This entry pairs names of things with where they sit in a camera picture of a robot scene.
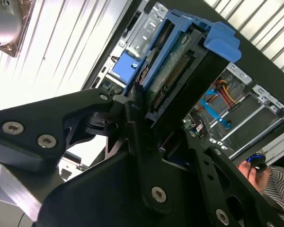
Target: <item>striped shirt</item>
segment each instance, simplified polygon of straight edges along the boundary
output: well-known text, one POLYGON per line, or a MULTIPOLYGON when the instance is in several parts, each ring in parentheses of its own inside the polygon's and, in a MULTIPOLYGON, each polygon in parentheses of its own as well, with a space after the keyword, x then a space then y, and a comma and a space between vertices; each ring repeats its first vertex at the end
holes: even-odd
POLYGON ((280 207, 280 217, 284 221, 284 168, 271 166, 271 174, 269 176, 267 187, 263 193, 272 198, 280 207))

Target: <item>yellow cable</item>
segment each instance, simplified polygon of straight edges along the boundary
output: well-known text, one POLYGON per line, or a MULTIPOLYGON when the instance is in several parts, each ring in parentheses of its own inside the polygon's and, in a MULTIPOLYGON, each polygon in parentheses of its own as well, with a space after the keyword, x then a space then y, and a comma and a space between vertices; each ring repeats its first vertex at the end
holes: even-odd
POLYGON ((223 90, 225 91, 225 94, 228 96, 228 98, 234 103, 237 104, 237 102, 235 100, 233 100, 233 98, 230 96, 230 94, 228 93, 228 91, 226 90, 225 86, 223 85, 223 90))
POLYGON ((219 80, 219 82, 225 83, 225 84, 226 84, 226 86, 227 86, 226 90, 228 90, 228 85, 227 85, 227 82, 226 82, 225 80, 220 79, 220 80, 219 80))

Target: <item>screw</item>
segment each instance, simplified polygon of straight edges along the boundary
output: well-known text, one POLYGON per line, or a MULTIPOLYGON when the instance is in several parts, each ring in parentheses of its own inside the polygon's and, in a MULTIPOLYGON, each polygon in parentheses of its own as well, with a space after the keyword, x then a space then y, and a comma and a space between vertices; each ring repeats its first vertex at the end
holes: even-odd
POLYGON ((187 41, 187 35, 182 39, 182 44, 186 43, 187 41))
POLYGON ((222 154, 217 148, 215 148, 214 151, 216 152, 217 155, 221 155, 222 154))
POLYGON ((104 99, 104 100, 108 100, 108 97, 105 95, 100 95, 100 98, 104 99))
POLYGON ((2 125, 2 130, 10 135, 18 135, 24 131, 24 127, 19 122, 6 122, 2 125))
POLYGON ((267 227, 275 227, 270 221, 267 222, 267 227))
POLYGON ((121 40, 121 41, 119 42, 119 45, 120 45, 121 47, 124 47, 124 46, 125 46, 125 42, 124 42, 123 40, 121 40))
POLYGON ((112 67, 113 64, 112 64, 111 62, 108 62, 108 63, 107 63, 107 66, 108 66, 108 67, 112 67))
POLYGON ((10 2, 8 0, 3 0, 2 1, 2 4, 5 6, 5 7, 9 7, 10 6, 10 2))
POLYGON ((157 202, 160 202, 160 203, 163 203, 166 201, 166 194, 165 194, 165 191, 163 189, 161 189, 160 187, 153 187, 152 190, 151 190, 151 194, 152 194, 152 197, 157 201, 157 202))
POLYGON ((216 216, 220 222, 222 222, 225 226, 229 225, 229 219, 228 216, 225 214, 225 212, 221 209, 216 210, 216 216))
POLYGON ((43 148, 53 148, 57 144, 57 140, 51 135, 42 135, 38 138, 38 144, 43 148))

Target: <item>ceiling panel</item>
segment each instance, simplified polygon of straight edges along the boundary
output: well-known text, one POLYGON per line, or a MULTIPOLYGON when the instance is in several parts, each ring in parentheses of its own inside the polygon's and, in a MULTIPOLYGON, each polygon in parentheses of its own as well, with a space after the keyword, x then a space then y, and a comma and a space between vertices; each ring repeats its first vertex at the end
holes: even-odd
POLYGON ((205 0, 284 72, 284 0, 205 0))
POLYGON ((0 51, 0 109, 81 90, 131 0, 36 0, 18 57, 0 51))

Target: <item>bolt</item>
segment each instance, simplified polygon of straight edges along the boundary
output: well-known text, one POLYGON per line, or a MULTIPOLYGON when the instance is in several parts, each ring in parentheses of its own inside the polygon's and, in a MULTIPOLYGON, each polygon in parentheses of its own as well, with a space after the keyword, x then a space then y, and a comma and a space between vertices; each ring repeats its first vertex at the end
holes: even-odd
POLYGON ((217 209, 216 210, 216 216, 217 216, 218 220, 220 222, 222 222, 225 226, 229 225, 228 216, 226 215, 226 213, 223 210, 217 209))
POLYGON ((160 187, 153 187, 152 190, 151 190, 151 194, 152 194, 152 197, 157 201, 157 202, 160 202, 160 203, 163 203, 166 201, 166 194, 165 194, 165 191, 163 189, 161 189, 160 187))
POLYGON ((275 227, 270 221, 267 222, 267 227, 275 227))
POLYGON ((104 99, 104 100, 108 100, 108 97, 105 95, 100 95, 100 98, 104 99))
POLYGON ((221 155, 222 154, 217 148, 215 148, 214 151, 216 152, 217 155, 221 155))
POLYGON ((43 148, 53 148, 57 144, 57 140, 54 136, 51 135, 42 135, 38 138, 39 146, 43 148))
POLYGON ((2 130, 10 135, 18 135, 24 131, 24 127, 18 122, 6 122, 2 125, 2 130))
POLYGON ((182 39, 182 44, 186 43, 187 41, 187 35, 182 39))

